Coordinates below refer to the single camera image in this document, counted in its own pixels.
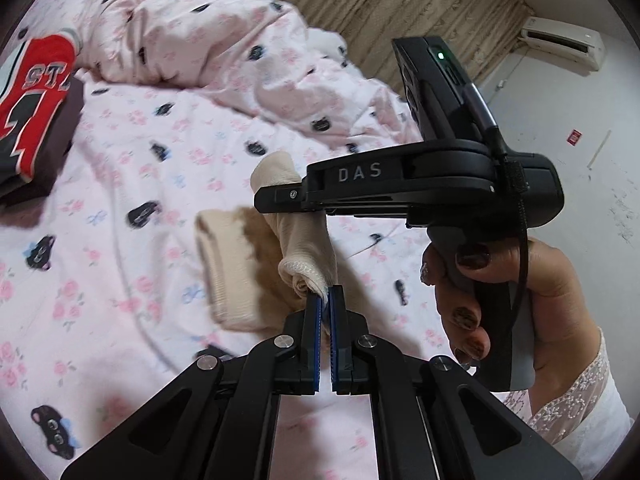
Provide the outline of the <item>white lace sleeve forearm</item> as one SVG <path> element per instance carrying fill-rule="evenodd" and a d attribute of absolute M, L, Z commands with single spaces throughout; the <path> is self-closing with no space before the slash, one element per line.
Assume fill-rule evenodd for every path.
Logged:
<path fill-rule="evenodd" d="M 509 393 L 503 403 L 585 479 L 597 477 L 634 426 L 617 390 L 604 339 L 597 356 L 567 392 L 540 410 L 530 409 L 526 390 Z"/>

